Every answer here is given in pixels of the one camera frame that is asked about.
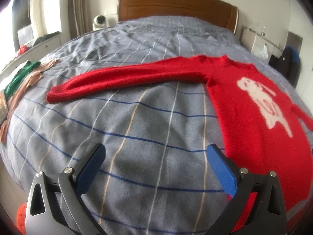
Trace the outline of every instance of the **white plastic bag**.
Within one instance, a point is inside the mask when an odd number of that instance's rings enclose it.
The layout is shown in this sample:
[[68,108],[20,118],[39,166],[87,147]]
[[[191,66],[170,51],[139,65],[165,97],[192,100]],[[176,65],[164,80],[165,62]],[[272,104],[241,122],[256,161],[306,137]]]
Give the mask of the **white plastic bag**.
[[261,58],[264,61],[268,61],[269,60],[269,52],[267,49],[267,45],[264,44],[263,50],[261,51],[261,53],[258,55],[259,58]]

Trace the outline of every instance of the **gray blanket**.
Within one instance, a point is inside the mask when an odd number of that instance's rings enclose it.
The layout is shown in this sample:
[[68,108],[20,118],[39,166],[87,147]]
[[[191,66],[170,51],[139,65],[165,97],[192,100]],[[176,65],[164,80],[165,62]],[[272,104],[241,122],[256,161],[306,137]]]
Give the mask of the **gray blanket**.
[[227,54],[254,63],[309,113],[287,80],[226,29],[193,17],[121,22],[76,38],[42,59],[61,62],[44,73],[14,112],[1,146],[10,175],[28,192],[36,171],[61,172],[100,142],[106,160],[82,199],[108,234],[204,233],[225,208],[227,196],[205,159],[204,149],[211,143],[223,149],[223,140],[202,84],[166,82],[57,104],[45,100],[51,87],[90,70],[197,54]]

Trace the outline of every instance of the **bedsheet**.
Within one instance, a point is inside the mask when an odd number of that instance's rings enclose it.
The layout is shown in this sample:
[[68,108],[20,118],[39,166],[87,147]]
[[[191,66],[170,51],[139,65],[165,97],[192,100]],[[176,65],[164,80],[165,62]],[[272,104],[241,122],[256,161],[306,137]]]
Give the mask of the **bedsheet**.
[[[37,171],[61,172],[100,142],[106,160],[82,199],[109,235],[205,233],[227,196],[205,157],[211,143],[223,150],[223,140],[202,84],[143,85],[57,104],[45,99],[52,86],[90,70],[197,54],[227,54],[254,63],[309,114],[289,82],[243,48],[229,30],[181,16],[120,22],[78,37],[42,59],[61,62],[44,72],[13,114],[7,142],[1,145],[10,175],[28,192]],[[77,229],[57,197],[69,226]],[[288,218],[305,202],[291,209]]]

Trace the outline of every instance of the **metal screw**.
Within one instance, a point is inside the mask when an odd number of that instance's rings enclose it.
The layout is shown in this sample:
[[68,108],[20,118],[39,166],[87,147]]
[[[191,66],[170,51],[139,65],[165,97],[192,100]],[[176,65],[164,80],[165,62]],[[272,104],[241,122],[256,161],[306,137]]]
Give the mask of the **metal screw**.
[[64,173],[69,174],[69,173],[71,173],[72,171],[73,171],[73,168],[67,167],[67,168],[65,168]]
[[248,171],[247,168],[240,168],[240,172],[241,172],[242,174],[247,174],[249,171]]
[[43,174],[43,172],[40,170],[36,173],[36,177],[40,177]]
[[271,175],[272,177],[276,177],[276,176],[277,176],[277,174],[276,174],[275,171],[270,171],[270,175]]

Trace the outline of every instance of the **headboard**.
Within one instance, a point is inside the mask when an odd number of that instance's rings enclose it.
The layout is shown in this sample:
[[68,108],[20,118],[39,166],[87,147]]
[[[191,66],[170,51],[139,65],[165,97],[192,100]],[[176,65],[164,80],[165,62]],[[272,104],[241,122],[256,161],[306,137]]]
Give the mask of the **headboard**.
[[119,0],[118,20],[179,15],[200,18],[236,33],[238,8],[220,0]]

